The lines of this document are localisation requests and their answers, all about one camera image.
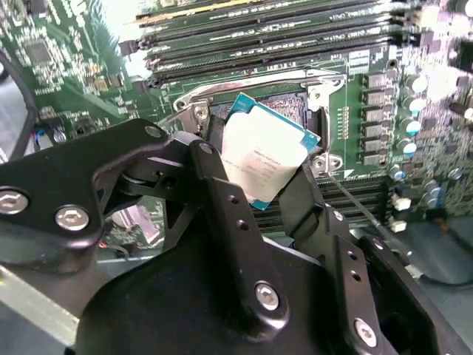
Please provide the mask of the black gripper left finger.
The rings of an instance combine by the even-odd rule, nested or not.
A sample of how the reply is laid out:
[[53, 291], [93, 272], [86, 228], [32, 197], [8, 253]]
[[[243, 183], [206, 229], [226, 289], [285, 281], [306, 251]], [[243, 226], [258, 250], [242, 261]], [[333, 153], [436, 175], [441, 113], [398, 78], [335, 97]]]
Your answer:
[[105, 219], [142, 197], [164, 200], [165, 249], [194, 220], [222, 258], [244, 329], [275, 334], [289, 306], [243, 190], [216, 148], [134, 119], [1, 165], [1, 261], [75, 274], [92, 264]]

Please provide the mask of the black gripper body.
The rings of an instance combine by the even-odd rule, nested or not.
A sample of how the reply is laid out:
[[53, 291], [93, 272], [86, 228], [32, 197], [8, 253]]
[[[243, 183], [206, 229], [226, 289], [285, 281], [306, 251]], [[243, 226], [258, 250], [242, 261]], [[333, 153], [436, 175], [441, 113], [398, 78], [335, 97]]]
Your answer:
[[272, 340], [253, 342], [235, 317], [235, 300], [211, 241], [182, 244], [108, 282], [91, 299], [77, 331], [77, 354], [345, 354], [323, 268], [266, 243], [290, 306]]

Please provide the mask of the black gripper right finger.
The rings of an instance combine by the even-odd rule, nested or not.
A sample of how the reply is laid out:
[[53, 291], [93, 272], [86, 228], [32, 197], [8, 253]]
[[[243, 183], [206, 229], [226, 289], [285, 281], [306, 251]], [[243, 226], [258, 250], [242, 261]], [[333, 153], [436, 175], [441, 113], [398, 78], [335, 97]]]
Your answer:
[[325, 203], [309, 163], [283, 188], [279, 205], [295, 249], [324, 269], [335, 313], [332, 344], [348, 354], [396, 354], [381, 326], [400, 320], [396, 331], [411, 337], [411, 354], [461, 354], [462, 339], [388, 245], [355, 238], [347, 219]]

